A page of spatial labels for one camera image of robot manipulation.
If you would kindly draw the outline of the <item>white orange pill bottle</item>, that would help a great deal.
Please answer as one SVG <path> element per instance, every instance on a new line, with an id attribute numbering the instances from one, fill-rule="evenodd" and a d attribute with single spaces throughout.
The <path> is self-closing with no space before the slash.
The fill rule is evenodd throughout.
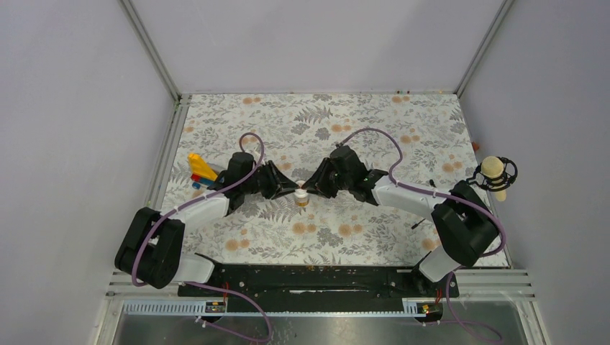
<path id="1" fill-rule="evenodd" d="M 297 189 L 293 192 L 295 204 L 299 207 L 306 207 L 309 204 L 309 194 L 306 189 L 304 189 L 305 182 L 303 180 L 298 180 L 296 182 Z"/>

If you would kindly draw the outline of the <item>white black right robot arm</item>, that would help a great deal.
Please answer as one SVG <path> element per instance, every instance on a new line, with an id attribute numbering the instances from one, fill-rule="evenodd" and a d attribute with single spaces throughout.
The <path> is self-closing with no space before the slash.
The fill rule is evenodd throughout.
<path id="1" fill-rule="evenodd" d="M 348 146 L 324 158 L 302 187 L 323 198 L 334 198 L 345 190 L 362 203 L 394 207 L 431 221 L 441 244 L 416 264 L 412 277 L 415 291 L 423 296 L 437 291 L 450 272 L 473 266 L 501 233 L 489 209 L 465 181 L 446 193 L 401 185 L 384 170 L 368 169 Z"/>

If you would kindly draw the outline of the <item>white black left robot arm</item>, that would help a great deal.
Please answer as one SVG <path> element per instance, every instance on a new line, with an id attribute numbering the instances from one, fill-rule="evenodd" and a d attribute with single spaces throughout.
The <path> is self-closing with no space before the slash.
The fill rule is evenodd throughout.
<path id="1" fill-rule="evenodd" d="M 219 263 L 202 254 L 183 254 L 187 234 L 236 211 L 248 195 L 273 200 L 290 195 L 299 184 L 287 178 L 271 161 L 256 162 L 236 152 L 226 170 L 197 198 L 162 213 L 139 209 L 114 258 L 116 269 L 131 275 L 137 286 L 161 289 L 171 282 L 195 282 L 205 295 L 223 286 Z"/>

